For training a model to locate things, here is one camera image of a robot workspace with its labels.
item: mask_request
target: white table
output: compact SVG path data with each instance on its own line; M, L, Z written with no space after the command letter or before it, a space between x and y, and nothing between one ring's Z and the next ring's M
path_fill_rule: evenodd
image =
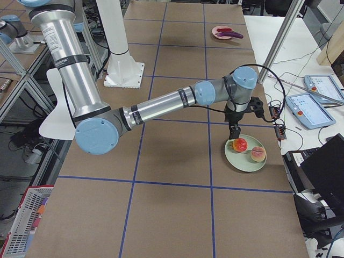
M282 17L245 16L249 36L258 64L264 64L264 61L270 51L277 32L281 27L283 19L284 18ZM280 52L278 53L275 63L282 60L300 58L305 54L312 53L314 50L317 49L317 47L317 43L304 24L303 20L301 18L297 18L291 30L289 31ZM278 76L281 76L286 71L299 76L311 74L333 74L334 71L330 66L318 65L316 58L320 54L320 52L321 50L317 49L312 56L308 55L299 60L292 60L274 64L271 69ZM336 80L337 84L342 87L337 76L332 76ZM304 86L302 78L297 78L291 74L284 74L281 78L289 82L294 82L297 85ZM273 99L282 100L282 94L273 87L275 82L275 79L267 77L267 79L263 83L264 90ZM288 92L288 95L304 93L304 91L295 87L292 87L290 89L290 86L287 84L284 84L284 86L286 92ZM327 137L333 136L337 133L341 133L342 135L344 135L344 107L335 107L327 109L327 111L329 111L329 113L334 117L334 119L336 120L336 124L321 130L320 140L323 143L325 142L325 139ZM319 128L314 130L307 130L292 115L287 107L283 115L281 115L281 118L285 121L287 128L297 131L302 135L302 137L304 138L302 149L321 146L321 143L318 140L318 132L320 130ZM286 137L287 140L284 140L281 143L282 154L285 154L287 151L294 151L301 146L301 137L298 136L296 133L287 131Z

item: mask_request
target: green plate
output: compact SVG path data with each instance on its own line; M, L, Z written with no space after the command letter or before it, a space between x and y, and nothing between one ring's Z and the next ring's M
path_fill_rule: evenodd
M261 169L265 165L267 158L261 162L256 162L251 158L251 150L256 146L264 148L263 144L248 135L241 134L239 137L247 141L248 147L244 152L236 152L231 146L234 140L228 140L225 145L225 154L230 164L244 172L254 172Z

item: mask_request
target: pink plate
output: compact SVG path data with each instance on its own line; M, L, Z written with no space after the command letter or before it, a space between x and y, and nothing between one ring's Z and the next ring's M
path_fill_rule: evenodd
M230 27L227 27L227 26L216 26L214 27L212 30L211 30L211 33L213 33L214 37L217 38L217 39L231 39L232 37L228 37L228 36L223 36L223 37L220 37L220 36L217 36L217 29L218 28L230 28Z

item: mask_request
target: touchscreen display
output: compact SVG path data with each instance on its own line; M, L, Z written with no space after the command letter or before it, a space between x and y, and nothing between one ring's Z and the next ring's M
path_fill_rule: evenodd
M295 96L290 99L300 110L302 110L303 115L311 125L318 125L332 121L310 95L305 94Z
M313 85L317 87L318 93L323 94L327 97L342 100L342 96L337 91L336 86L333 84L331 79L326 76L312 76L310 77Z

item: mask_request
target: peach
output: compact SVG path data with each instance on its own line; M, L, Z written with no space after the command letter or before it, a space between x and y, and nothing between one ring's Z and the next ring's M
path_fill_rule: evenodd
M237 138L233 141L232 147L236 152L244 152L247 150L247 141L244 138Z
M251 151L251 158L256 162L262 162L267 156L267 153L263 147L253 147Z

